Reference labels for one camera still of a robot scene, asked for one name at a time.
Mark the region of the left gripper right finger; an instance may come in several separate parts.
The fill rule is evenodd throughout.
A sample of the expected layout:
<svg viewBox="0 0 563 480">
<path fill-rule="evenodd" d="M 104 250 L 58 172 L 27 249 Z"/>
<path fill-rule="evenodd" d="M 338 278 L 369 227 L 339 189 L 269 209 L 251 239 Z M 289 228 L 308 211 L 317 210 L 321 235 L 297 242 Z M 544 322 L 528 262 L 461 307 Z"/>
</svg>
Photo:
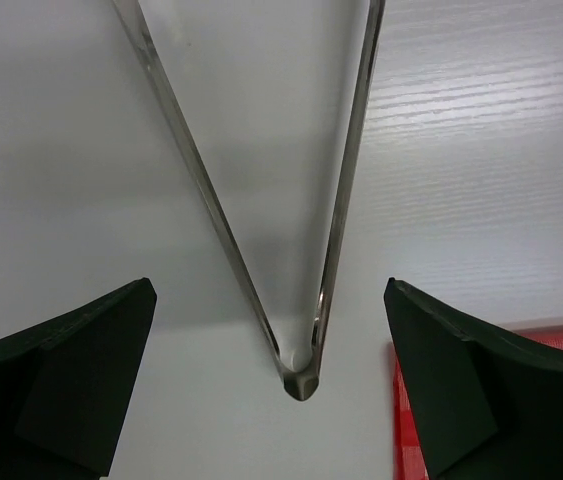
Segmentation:
<svg viewBox="0 0 563 480">
<path fill-rule="evenodd" d="M 384 304 L 432 479 L 563 479 L 563 350 L 389 279 Z"/>
</svg>

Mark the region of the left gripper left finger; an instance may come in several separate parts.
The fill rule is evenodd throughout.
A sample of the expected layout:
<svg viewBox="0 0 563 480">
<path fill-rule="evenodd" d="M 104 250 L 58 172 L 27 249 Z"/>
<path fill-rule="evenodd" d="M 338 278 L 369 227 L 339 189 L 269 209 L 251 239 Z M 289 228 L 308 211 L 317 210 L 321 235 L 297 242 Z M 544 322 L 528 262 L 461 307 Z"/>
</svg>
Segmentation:
<svg viewBox="0 0 563 480">
<path fill-rule="evenodd" d="M 141 278 L 0 339 L 0 479 L 109 476 L 156 303 Z"/>
</svg>

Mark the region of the stainless steel tongs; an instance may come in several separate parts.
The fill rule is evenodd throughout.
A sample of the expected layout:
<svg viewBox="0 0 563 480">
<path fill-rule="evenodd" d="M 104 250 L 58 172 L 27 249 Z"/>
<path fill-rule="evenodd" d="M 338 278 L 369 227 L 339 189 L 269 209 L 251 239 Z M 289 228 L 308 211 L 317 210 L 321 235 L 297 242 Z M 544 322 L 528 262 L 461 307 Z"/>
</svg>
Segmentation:
<svg viewBox="0 0 563 480">
<path fill-rule="evenodd" d="M 312 320 L 310 359 L 302 369 L 296 371 L 283 363 L 273 328 L 177 96 L 168 79 L 141 5 L 138 1 L 115 1 L 113 3 L 115 13 L 147 77 L 169 131 L 202 197 L 234 276 L 260 325 L 284 390 L 297 401 L 306 401 L 312 397 L 320 383 L 325 339 L 331 315 L 385 5 L 384 1 L 371 1 L 369 3 L 322 276 Z"/>
</svg>

